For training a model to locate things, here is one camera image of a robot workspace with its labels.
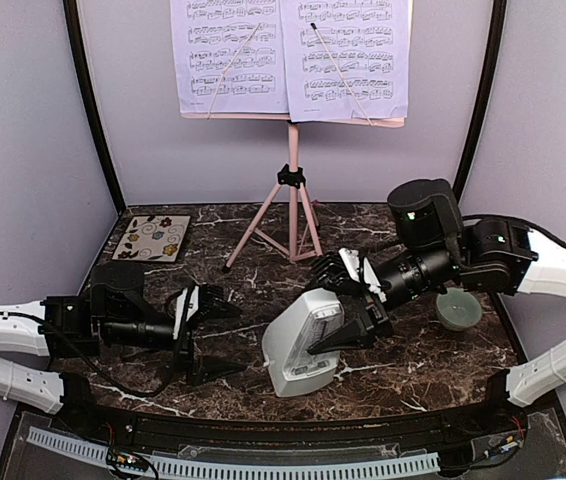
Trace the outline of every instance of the floral placemat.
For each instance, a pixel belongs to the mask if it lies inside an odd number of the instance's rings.
[[[114,260],[176,261],[190,217],[143,215],[133,217],[114,251]]]

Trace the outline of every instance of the paper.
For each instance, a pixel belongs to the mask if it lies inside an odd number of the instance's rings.
[[[407,116],[408,4],[409,0],[280,1],[292,121]]]
[[[212,113],[289,111],[277,0],[171,5],[181,113],[208,113],[212,105]]]

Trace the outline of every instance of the brown marble surface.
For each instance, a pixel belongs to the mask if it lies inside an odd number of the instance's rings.
[[[479,296],[481,323],[463,333],[443,328],[436,319],[434,294],[401,307],[391,315],[395,335],[371,350],[343,353],[336,379],[311,395],[277,398],[263,367],[260,341],[266,326],[298,296],[309,279],[309,262],[290,264],[258,237],[252,239],[228,274],[221,267],[256,213],[255,205],[134,207],[116,226],[98,263],[112,252],[133,215],[190,215],[182,251],[174,264],[143,263],[147,300],[162,308],[165,299],[186,285],[225,287],[243,309],[232,320],[210,321],[196,331],[197,348],[248,365],[245,372],[190,387],[182,376],[161,395],[141,399],[125,395],[89,371],[79,360],[54,363],[54,369],[86,375],[103,405],[139,412],[242,421],[350,420],[431,411],[475,403],[483,398],[487,378],[516,364],[507,335],[493,306]],[[287,205],[271,208],[262,223],[268,234],[287,245]],[[324,204],[316,208],[324,250],[369,246],[394,235],[382,204]],[[393,254],[370,255],[374,264]],[[345,303],[348,315],[353,315]],[[167,352],[148,353],[129,347],[103,346],[98,364],[130,387],[148,390],[159,383]]]

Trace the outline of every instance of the white cable tray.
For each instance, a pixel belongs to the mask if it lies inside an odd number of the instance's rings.
[[[27,442],[83,463],[107,468],[107,447],[59,433],[31,427]],[[213,480],[385,480],[407,478],[440,471],[438,454],[428,453],[405,458],[362,463],[308,466],[230,465],[179,460],[161,455],[148,458],[162,479]]]

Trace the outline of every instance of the small green bowl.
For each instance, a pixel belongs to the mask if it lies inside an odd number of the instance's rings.
[[[437,295],[436,316],[448,330],[462,332],[481,321],[483,309],[471,293],[450,288],[445,295]]]

